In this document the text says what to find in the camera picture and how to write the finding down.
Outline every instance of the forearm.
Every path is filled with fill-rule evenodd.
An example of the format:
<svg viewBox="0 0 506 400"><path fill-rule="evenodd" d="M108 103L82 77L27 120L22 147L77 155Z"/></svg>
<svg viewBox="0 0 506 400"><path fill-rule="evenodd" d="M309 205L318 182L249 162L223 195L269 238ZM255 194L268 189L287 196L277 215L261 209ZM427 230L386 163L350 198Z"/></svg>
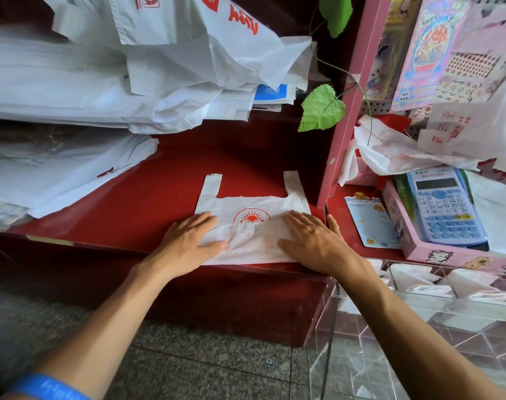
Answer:
<svg viewBox="0 0 506 400"><path fill-rule="evenodd" d="M428 326L379 278L348 284L359 309L411 398L506 399L506 393Z"/></svg>
<svg viewBox="0 0 506 400"><path fill-rule="evenodd" d="M40 362L34 372L62 381L93 400L102 399L162 288L162 283L137 275L135 269L89 320ZM6 395L3 399L20 398L12 396Z"/></svg>

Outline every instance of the clear plastic box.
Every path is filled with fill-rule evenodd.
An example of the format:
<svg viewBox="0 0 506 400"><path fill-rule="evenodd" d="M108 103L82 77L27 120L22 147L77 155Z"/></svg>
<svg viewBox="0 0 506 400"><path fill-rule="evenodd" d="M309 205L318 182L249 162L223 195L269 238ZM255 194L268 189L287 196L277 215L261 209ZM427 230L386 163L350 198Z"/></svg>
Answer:
<svg viewBox="0 0 506 400"><path fill-rule="evenodd" d="M392 268L395 264L384 261L377 270L390 289L506 390L506 277L488 277L488 281L495 279L488 284L488 290L499 296L499 300L490 299L493 302L489 303L467 295L469 290L458 281L453 283L458 273L450 273L458 268L403 263L426 267L423 271L432 274L427 277L434 286L429 284L421 293L407 289L399 268ZM435 288L439 285L451 286L450 292L444 294L448 288ZM316 328L305 344L309 393L302 396L311 400L409 399L368 324L356 307L348 305L347 294L338 285L331 284L327 289Z"/></svg>

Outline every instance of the floor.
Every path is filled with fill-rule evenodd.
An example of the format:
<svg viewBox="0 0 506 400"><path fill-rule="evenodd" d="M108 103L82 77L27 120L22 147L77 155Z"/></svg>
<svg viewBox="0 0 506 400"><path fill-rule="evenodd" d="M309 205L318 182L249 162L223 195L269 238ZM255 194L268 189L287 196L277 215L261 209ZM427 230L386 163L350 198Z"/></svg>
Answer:
<svg viewBox="0 0 506 400"><path fill-rule="evenodd" d="M0 292L0 387L90 315L86 309ZM144 322L107 399L305 399L299 348Z"/></svg>

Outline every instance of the calculator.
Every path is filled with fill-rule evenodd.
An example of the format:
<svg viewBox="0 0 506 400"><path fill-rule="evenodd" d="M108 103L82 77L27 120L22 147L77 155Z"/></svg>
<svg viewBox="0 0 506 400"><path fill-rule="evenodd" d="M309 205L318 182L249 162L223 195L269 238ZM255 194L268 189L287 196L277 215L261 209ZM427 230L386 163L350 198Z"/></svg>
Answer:
<svg viewBox="0 0 506 400"><path fill-rule="evenodd" d="M407 177L428 242L472 246L487 241L457 168L419 169L409 172Z"/></svg>

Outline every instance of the artificial leaf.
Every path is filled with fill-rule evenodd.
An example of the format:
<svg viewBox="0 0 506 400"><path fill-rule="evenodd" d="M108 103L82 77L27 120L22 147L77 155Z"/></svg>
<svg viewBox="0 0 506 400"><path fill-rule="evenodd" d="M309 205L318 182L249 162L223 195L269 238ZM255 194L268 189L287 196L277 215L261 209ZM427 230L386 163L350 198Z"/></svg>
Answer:
<svg viewBox="0 0 506 400"><path fill-rule="evenodd" d="M328 84L316 87L301 106L303 117L298 132L329 129L346 114L346 104L336 97L335 90Z"/></svg>
<svg viewBox="0 0 506 400"><path fill-rule="evenodd" d="M342 33L352 12L351 0L320 0L320 13L327 20L332 38Z"/></svg>

